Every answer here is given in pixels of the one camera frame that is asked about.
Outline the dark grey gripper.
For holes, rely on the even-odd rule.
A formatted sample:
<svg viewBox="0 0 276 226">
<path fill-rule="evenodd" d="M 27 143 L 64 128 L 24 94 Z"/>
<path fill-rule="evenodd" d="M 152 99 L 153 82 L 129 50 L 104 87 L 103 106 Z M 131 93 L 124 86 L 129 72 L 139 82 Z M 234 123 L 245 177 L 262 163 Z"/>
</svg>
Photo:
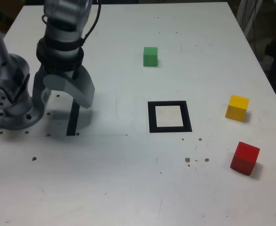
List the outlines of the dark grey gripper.
<svg viewBox="0 0 276 226">
<path fill-rule="evenodd" d="M 38 116 L 43 116 L 52 90 L 71 95 L 82 107 L 93 104 L 95 87 L 83 65 L 79 68 L 50 68 L 41 65 L 34 77 L 32 100 Z"/>
</svg>

